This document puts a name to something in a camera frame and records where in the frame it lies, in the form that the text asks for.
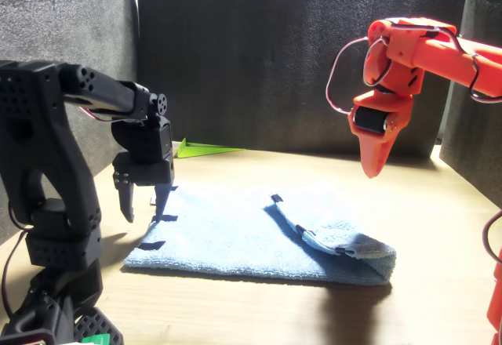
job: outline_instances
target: towel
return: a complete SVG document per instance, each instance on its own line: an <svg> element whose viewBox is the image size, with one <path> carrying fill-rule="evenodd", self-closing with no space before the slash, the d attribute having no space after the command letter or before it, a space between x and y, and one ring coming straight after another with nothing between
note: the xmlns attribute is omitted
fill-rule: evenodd
<svg viewBox="0 0 502 345"><path fill-rule="evenodd" d="M127 267L384 285L395 250L362 233L333 187L182 184Z"/></svg>

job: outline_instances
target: green paper airplane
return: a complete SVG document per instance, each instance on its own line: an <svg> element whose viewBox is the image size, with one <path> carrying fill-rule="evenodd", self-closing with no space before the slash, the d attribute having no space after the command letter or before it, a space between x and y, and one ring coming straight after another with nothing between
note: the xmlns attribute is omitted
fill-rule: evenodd
<svg viewBox="0 0 502 345"><path fill-rule="evenodd" d="M187 139L181 141L178 147L178 158L197 157L199 155L228 153L230 151L244 151L245 149L238 149L237 147L221 147L219 145L209 145L207 143L188 143Z"/></svg>
<svg viewBox="0 0 502 345"><path fill-rule="evenodd" d="M82 339L82 343L94 343L96 345L110 345L110 334L94 335Z"/></svg>

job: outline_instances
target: black foam panel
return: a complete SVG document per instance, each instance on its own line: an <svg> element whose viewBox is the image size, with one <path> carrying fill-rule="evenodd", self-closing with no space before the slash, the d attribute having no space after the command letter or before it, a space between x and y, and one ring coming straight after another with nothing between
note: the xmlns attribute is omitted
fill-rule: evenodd
<svg viewBox="0 0 502 345"><path fill-rule="evenodd" d="M336 52L375 19L427 16L459 25L464 0L139 0L139 81L168 97L175 139L252 149L358 153L326 102ZM333 100L369 91L364 46L336 70ZM428 158L449 83L426 75L394 154Z"/></svg>
<svg viewBox="0 0 502 345"><path fill-rule="evenodd" d="M132 0L0 0L0 60L66 61L113 78L135 79L135 25ZM119 150L110 126L95 122L77 107L67 106L67 112L82 153L96 174ZM15 230L1 187L0 242Z"/></svg>
<svg viewBox="0 0 502 345"><path fill-rule="evenodd" d="M502 0L468 0L464 37L502 47ZM502 206L502 103L483 104L453 88L441 158Z"/></svg>

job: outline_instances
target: orange robot link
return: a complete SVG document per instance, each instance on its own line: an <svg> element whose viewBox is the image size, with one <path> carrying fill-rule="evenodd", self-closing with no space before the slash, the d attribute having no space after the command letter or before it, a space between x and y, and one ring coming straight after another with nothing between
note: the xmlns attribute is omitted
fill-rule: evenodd
<svg viewBox="0 0 502 345"><path fill-rule="evenodd" d="M369 178L380 173L408 125L424 71L492 97L473 94L479 102L502 97L502 49L457 38L456 32L454 26L425 18L378 20L369 27L363 78L374 90L354 98L348 115Z"/></svg>

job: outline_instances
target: table surface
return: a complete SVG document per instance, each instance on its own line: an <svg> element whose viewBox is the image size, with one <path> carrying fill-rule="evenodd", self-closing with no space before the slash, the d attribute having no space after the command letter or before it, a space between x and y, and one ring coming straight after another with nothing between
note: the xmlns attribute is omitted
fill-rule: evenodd
<svg viewBox="0 0 502 345"><path fill-rule="evenodd" d="M497 207L442 162L437 149L428 162L395 161L372 180L350 159L263 151L180 159L175 168L177 183L341 187L368 233L397 249L397 266L385 287L126 272L122 261L154 212L153 189L135 189L135 222L127 223L108 166L96 177L104 240L98 307L125 343L490 344L495 331L486 309L495 265L481 231ZM493 233L502 239L502 227ZM0 247L0 265L16 239ZM37 271L23 244L8 276L15 309ZM0 315L5 322L3 309Z"/></svg>

